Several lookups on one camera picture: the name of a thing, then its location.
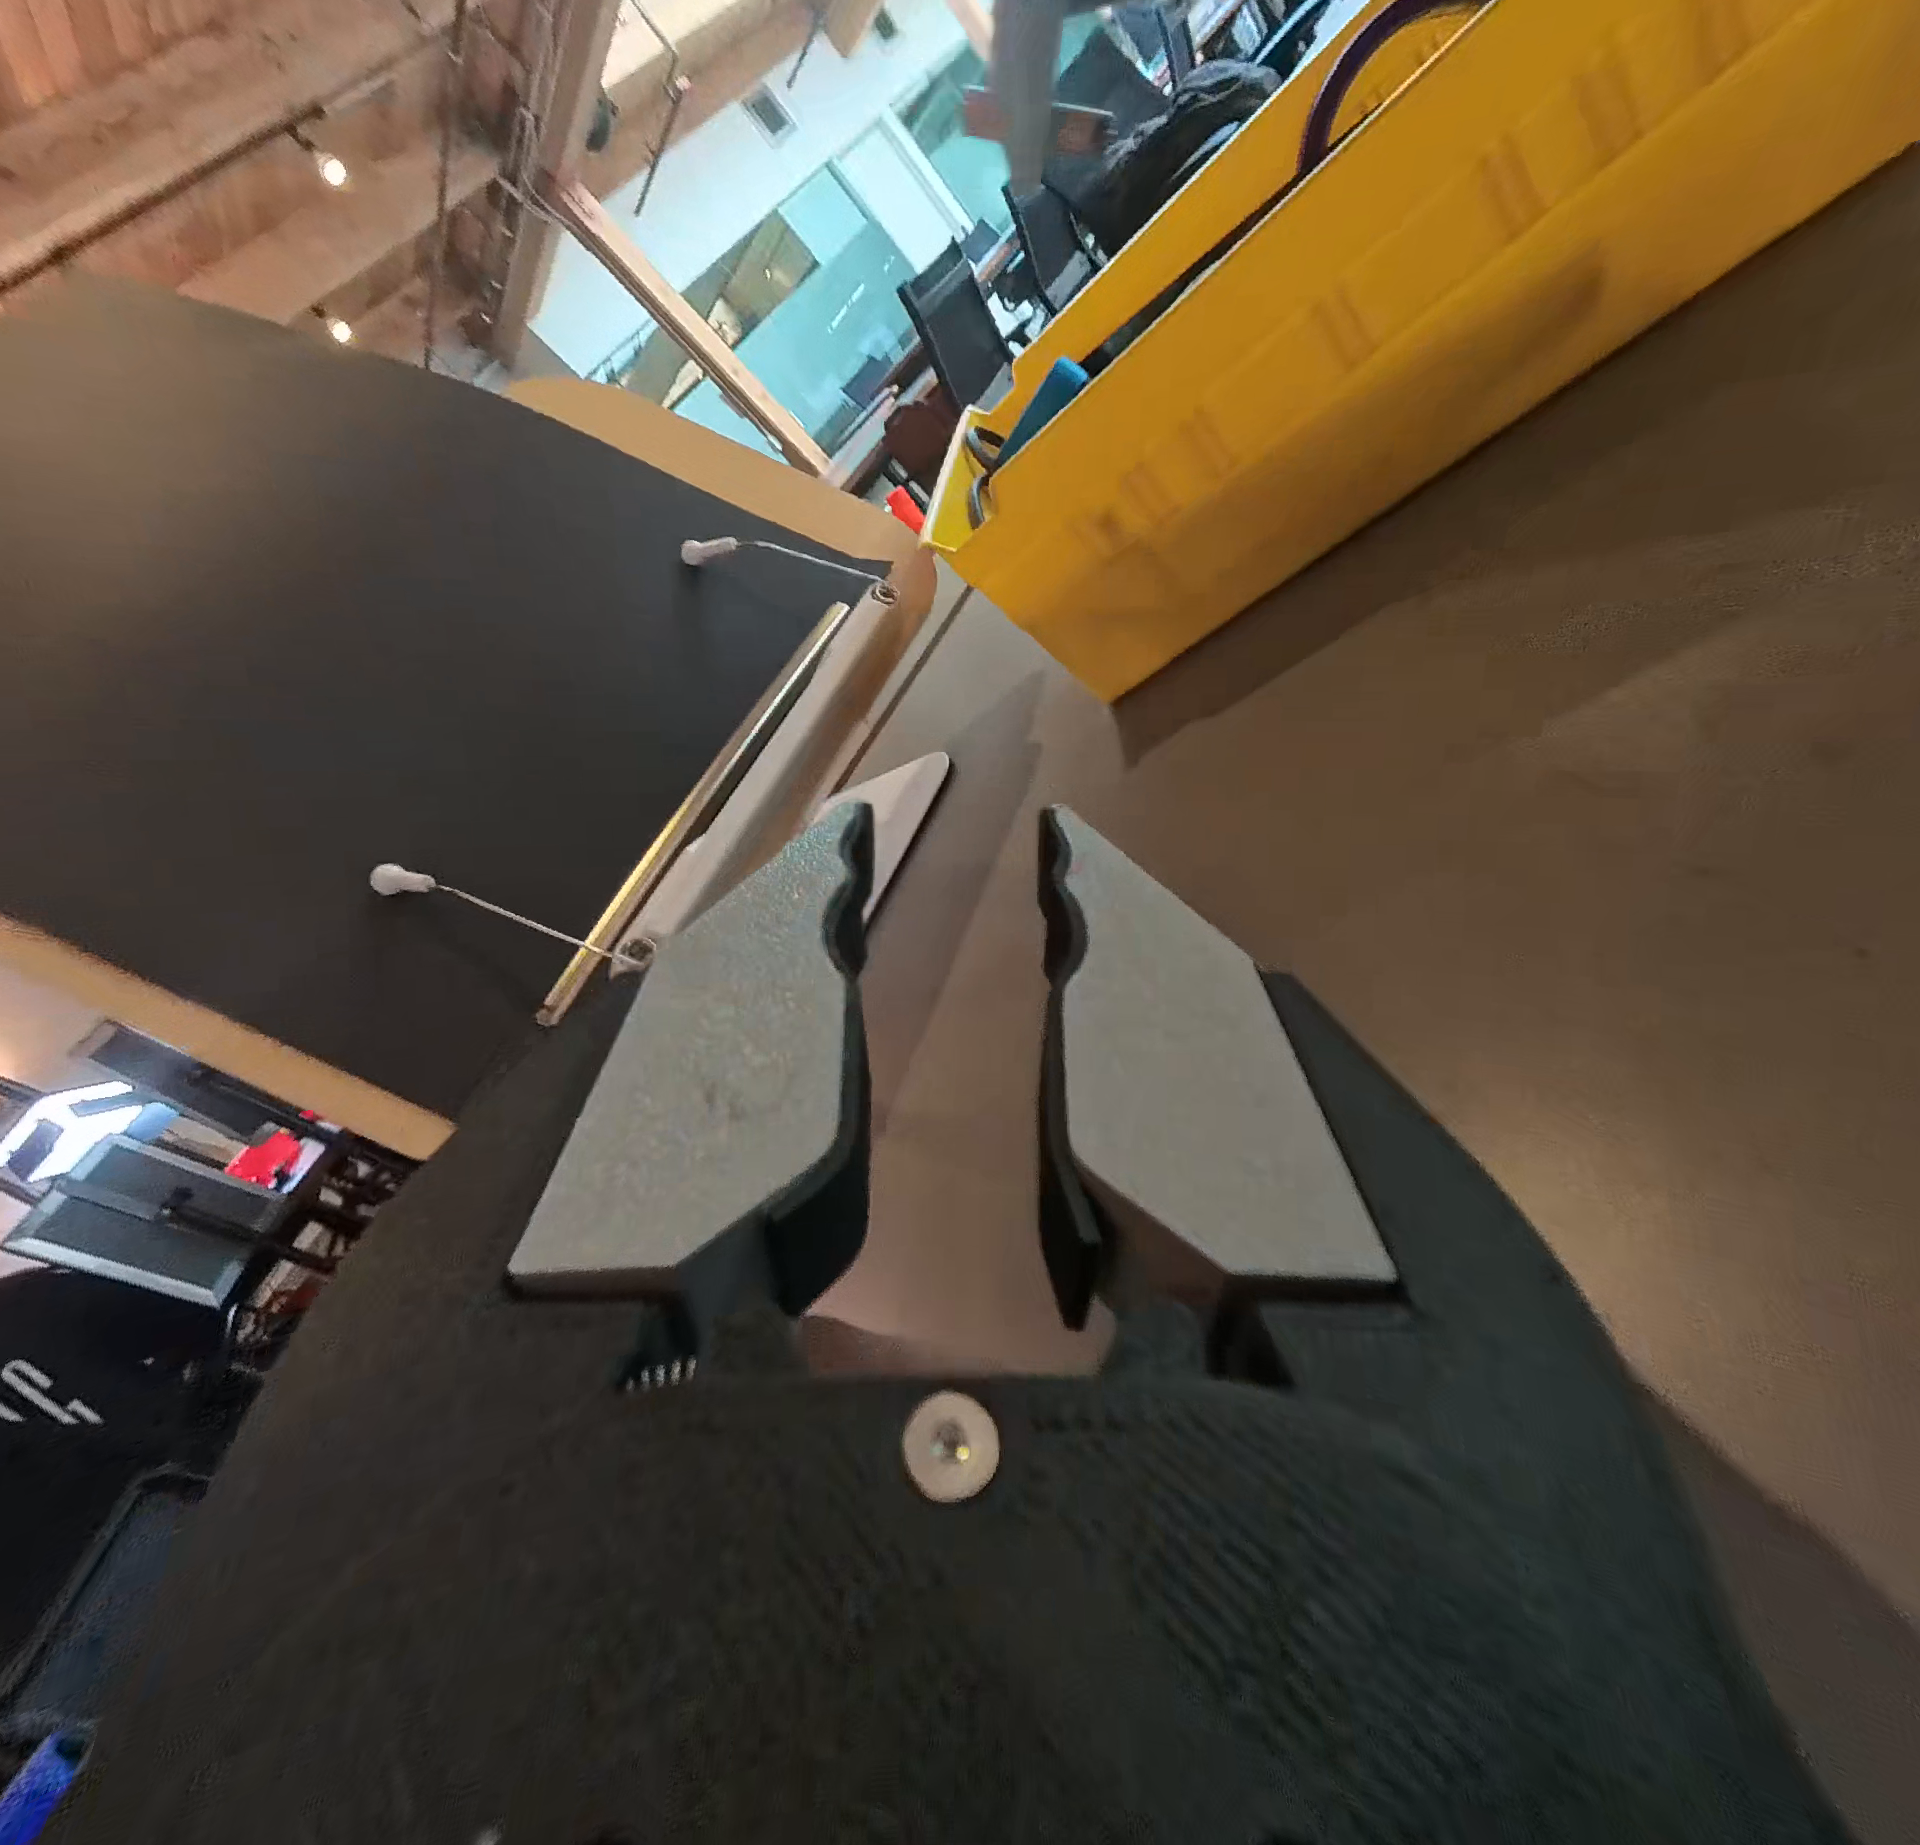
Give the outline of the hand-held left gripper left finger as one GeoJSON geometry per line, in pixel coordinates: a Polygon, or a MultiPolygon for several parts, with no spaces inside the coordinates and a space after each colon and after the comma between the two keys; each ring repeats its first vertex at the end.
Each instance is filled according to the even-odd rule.
{"type": "Polygon", "coordinates": [[[835,802],[662,942],[507,1265],[526,1298],[803,1317],[869,1229],[876,813],[835,802]]]}

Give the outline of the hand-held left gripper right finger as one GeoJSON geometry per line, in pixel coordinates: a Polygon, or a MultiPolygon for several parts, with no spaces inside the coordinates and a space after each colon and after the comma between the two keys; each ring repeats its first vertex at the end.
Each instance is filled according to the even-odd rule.
{"type": "Polygon", "coordinates": [[[1038,1240],[1096,1303],[1383,1301],[1401,1272],[1254,954],[1070,806],[1038,813],[1038,1240]]]}

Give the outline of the yellow plastic bin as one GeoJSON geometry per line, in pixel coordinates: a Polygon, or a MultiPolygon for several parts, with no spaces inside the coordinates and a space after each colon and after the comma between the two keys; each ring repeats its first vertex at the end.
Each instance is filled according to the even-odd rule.
{"type": "Polygon", "coordinates": [[[1117,701],[1916,144],[1916,0],[1492,0],[1275,94],[966,416],[926,542],[1117,701]],[[1092,382],[995,448],[1057,358],[1092,382]]]}

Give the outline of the grey monitor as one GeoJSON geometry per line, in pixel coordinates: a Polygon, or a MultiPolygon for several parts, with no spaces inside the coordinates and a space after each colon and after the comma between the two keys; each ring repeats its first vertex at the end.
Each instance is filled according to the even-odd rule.
{"type": "Polygon", "coordinates": [[[228,1311],[292,1212],[287,1193],[119,1135],[48,1186],[5,1234],[5,1253],[228,1311]]]}

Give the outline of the black display board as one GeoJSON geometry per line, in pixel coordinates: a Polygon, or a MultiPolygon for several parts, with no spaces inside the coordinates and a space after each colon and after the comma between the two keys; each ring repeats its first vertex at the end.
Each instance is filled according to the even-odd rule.
{"type": "Polygon", "coordinates": [[[899,518],[639,398],[138,284],[5,318],[5,1075],[100,1022],[412,1159],[899,518]]]}

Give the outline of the black printed cloth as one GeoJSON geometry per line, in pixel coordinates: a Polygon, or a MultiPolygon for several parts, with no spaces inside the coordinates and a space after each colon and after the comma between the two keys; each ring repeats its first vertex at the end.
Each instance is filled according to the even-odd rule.
{"type": "Polygon", "coordinates": [[[213,1473],[250,1398],[217,1311],[52,1266],[5,1277],[4,1666],[127,1488],[213,1473]]]}

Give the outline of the blue foam block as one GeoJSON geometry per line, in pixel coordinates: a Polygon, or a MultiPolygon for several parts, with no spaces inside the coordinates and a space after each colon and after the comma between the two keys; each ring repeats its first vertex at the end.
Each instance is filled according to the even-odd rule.
{"type": "Polygon", "coordinates": [[[1024,454],[1090,387],[1090,370],[1073,358],[1057,358],[1024,403],[1020,419],[995,448],[995,468],[1024,454]]]}

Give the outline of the black office chair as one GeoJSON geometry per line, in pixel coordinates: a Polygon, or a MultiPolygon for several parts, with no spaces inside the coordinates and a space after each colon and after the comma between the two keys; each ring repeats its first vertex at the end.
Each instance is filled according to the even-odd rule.
{"type": "Polygon", "coordinates": [[[1017,190],[1002,199],[1020,239],[1027,268],[1047,316],[1057,316],[1098,277],[1100,257],[1078,224],[1073,205],[1053,187],[1017,190]]]}
{"type": "Polygon", "coordinates": [[[980,409],[1006,392],[1012,352],[961,242],[902,280],[896,297],[955,409],[980,409]]]}

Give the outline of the dark jacket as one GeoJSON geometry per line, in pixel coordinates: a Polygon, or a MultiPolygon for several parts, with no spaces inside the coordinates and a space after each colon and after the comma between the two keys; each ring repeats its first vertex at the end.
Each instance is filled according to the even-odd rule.
{"type": "Polygon", "coordinates": [[[1284,84],[1264,64],[1215,60],[1197,67],[1162,108],[1100,153],[1084,190],[1072,190],[1078,218],[1117,252],[1177,190],[1189,165],[1218,134],[1240,129],[1284,84]]]}

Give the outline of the purple tape roll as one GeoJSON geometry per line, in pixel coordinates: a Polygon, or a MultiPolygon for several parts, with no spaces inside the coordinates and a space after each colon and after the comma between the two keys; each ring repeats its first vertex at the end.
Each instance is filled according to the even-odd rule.
{"type": "Polygon", "coordinates": [[[1366,64],[1377,56],[1398,32],[1407,32],[1445,15],[1472,19],[1490,3],[1492,0],[1387,0],[1380,4],[1340,48],[1330,70],[1323,75],[1310,107],[1295,175],[1310,176],[1337,148],[1336,115],[1340,107],[1366,64]]]}

